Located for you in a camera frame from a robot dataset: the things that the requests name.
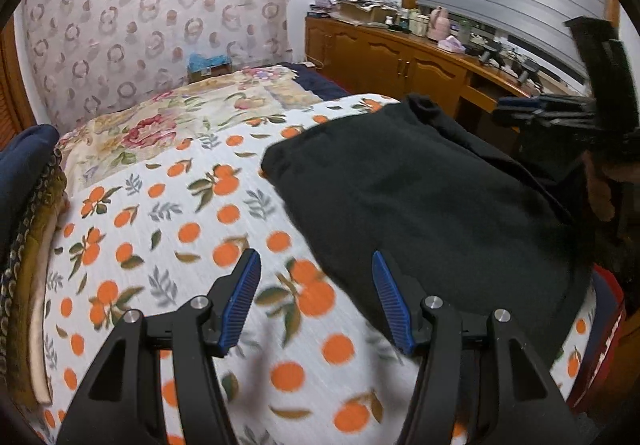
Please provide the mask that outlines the wooden louvered wardrobe door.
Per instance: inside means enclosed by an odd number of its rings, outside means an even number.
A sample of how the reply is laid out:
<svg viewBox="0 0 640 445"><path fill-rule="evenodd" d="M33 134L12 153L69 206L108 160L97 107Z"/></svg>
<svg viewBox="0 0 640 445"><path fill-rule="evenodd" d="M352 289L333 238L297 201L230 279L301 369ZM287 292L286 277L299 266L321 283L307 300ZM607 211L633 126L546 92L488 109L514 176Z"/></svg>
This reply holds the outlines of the wooden louvered wardrobe door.
<svg viewBox="0 0 640 445"><path fill-rule="evenodd" d="M10 18L1 31L0 44L0 149L35 124L18 63L14 20Z"/></svg>

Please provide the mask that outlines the navy blue folded garment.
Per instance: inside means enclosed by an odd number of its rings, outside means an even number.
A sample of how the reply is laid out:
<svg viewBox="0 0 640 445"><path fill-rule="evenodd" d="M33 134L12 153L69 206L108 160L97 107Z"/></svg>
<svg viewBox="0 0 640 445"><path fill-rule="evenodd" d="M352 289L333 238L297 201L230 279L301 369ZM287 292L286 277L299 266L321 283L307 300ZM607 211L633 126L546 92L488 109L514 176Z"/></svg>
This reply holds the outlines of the navy blue folded garment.
<svg viewBox="0 0 640 445"><path fill-rule="evenodd" d="M17 134L1 151L1 253L12 240L13 229L27 196L60 138L50 124L38 124Z"/></svg>

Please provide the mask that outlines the black printed t-shirt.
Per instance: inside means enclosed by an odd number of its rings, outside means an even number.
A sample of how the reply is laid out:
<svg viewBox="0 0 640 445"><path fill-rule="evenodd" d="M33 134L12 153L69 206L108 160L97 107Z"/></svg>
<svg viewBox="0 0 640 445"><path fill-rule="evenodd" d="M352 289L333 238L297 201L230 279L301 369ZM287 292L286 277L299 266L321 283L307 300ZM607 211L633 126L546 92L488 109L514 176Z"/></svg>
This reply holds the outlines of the black printed t-shirt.
<svg viewBox="0 0 640 445"><path fill-rule="evenodd" d="M462 311L507 309L546 364L590 283L587 235L532 174L411 95L277 142L262 171L322 271L388 326L376 251Z"/></svg>

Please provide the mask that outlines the floral bedspread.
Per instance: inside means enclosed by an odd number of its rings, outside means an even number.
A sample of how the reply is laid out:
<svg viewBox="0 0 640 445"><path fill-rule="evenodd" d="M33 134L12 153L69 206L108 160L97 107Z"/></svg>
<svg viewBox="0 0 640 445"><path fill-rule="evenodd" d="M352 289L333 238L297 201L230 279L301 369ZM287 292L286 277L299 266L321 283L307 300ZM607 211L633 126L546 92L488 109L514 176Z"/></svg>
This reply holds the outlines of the floral bedspread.
<svg viewBox="0 0 640 445"><path fill-rule="evenodd" d="M224 128L322 101L300 87L294 75L282 64L243 69L97 116L58 142L67 194L78 194L187 138L210 149L214 135Z"/></svg>

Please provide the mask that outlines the wooden sideboard cabinet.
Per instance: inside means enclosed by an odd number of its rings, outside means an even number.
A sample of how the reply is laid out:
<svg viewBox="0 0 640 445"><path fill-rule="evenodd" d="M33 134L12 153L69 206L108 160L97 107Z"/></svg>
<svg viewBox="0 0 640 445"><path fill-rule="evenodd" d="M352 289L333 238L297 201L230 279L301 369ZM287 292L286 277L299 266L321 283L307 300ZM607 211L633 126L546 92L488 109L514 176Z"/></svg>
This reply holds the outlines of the wooden sideboard cabinet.
<svg viewBox="0 0 640 445"><path fill-rule="evenodd" d="M305 19L305 55L349 93L397 99L416 93L453 118L461 101L491 112L500 98L539 94L532 84L518 85L509 73L445 52L424 38L332 18Z"/></svg>

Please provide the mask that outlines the clutter pile on cabinet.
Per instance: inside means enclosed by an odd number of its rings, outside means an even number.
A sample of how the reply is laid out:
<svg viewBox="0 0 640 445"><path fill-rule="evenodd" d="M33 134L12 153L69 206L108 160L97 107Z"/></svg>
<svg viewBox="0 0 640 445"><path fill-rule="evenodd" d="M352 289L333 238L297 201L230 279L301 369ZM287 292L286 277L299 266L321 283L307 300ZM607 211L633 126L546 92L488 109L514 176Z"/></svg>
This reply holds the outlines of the clutter pile on cabinet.
<svg viewBox="0 0 640 445"><path fill-rule="evenodd" d="M313 0L307 16L332 18L355 26L397 21L399 6L393 0Z"/></svg>

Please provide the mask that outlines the navy blue blanket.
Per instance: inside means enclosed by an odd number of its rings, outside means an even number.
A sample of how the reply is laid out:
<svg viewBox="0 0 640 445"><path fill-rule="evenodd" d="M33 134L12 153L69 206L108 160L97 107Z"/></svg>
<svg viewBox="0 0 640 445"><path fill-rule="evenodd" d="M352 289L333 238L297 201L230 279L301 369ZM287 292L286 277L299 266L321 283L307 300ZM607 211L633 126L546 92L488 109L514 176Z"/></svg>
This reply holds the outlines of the navy blue blanket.
<svg viewBox="0 0 640 445"><path fill-rule="evenodd" d="M349 95L347 90L340 87L333 81L326 79L325 76L318 73L313 68L308 68L303 64L291 64L290 62L282 62L282 66L292 70L295 75L293 80L304 90L314 93L322 101L345 98Z"/></svg>

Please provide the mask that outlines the orange print white sheet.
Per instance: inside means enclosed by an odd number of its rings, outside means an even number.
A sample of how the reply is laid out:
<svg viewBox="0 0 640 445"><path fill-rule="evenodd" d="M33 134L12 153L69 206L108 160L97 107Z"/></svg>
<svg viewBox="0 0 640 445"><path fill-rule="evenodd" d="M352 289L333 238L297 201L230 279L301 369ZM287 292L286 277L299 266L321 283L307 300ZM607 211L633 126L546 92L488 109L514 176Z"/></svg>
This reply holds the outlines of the orange print white sheet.
<svg viewBox="0 0 640 445"><path fill-rule="evenodd" d="M168 444L192 444L212 424L192 387L183 345L204 333L192 302L229 275L242 252L262 260L238 344L210 358L222 413L241 444L395 444L410 415L419 356L401 353L322 271L262 171L266 150L311 127L380 110L398 100L355 95L254 118L221 131L213 148L194 139L78 192L52 243L44 358L52 399L40 430L51 444L132 444L142 412L118 404L136 379L100 373L99 353L128 352L116 335L136 317L146 329L169 319L169 335L139 368L151 373ZM586 353L596 291L590 283L574 324L548 367L567 399Z"/></svg>

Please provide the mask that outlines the pink kettle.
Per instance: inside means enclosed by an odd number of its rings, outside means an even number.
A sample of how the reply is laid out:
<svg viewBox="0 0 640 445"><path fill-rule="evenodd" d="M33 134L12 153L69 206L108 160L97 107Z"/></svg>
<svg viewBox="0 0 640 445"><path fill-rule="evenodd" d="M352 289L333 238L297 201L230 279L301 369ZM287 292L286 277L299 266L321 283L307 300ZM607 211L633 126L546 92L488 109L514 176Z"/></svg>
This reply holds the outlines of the pink kettle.
<svg viewBox="0 0 640 445"><path fill-rule="evenodd" d="M427 37L439 42L448 38L450 35L450 20L448 18L448 10L442 6L434 8L430 13L428 20Z"/></svg>

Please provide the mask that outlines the circle patterned sheer curtain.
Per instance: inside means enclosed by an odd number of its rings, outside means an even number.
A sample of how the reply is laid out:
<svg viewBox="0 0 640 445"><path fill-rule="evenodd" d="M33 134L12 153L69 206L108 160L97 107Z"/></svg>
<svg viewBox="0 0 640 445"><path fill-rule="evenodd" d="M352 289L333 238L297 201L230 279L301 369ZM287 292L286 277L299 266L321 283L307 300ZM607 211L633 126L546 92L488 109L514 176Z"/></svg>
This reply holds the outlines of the circle patterned sheer curtain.
<svg viewBox="0 0 640 445"><path fill-rule="evenodd" d="M290 0L23 0L27 68L61 132L186 82L192 55L235 68L291 56Z"/></svg>

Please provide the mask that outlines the red blanket edge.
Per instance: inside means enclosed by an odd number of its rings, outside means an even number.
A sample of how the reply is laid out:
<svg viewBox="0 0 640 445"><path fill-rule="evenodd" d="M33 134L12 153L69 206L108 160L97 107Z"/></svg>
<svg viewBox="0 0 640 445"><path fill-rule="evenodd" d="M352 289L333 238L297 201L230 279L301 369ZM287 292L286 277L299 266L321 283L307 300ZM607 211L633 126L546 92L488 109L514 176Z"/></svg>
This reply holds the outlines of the red blanket edge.
<svg viewBox="0 0 640 445"><path fill-rule="evenodd" d="M620 341L618 329L626 316L623 289L611 272L594 266L592 284L596 291L596 313L582 365L567 399L574 413L587 411L605 384Z"/></svg>

